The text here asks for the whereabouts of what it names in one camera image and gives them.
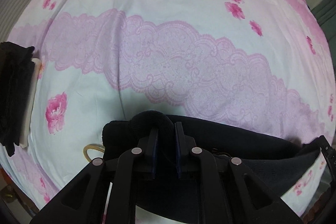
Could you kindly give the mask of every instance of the pink stripe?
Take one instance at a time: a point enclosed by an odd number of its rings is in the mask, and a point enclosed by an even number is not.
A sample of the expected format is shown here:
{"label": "pink stripe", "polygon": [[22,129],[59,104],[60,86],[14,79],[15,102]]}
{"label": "pink stripe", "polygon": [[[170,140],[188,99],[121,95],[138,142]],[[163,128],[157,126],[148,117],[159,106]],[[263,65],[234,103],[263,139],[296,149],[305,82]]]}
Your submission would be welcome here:
{"label": "pink stripe", "polygon": [[41,58],[57,70],[102,73],[114,89],[132,88],[152,103],[181,106],[191,117],[303,143],[320,135],[332,139],[318,111],[272,75],[265,56],[248,55],[186,22],[155,25],[112,9],[98,17],[61,13],[45,39],[43,28],[48,22],[19,27],[9,39],[39,45]]}

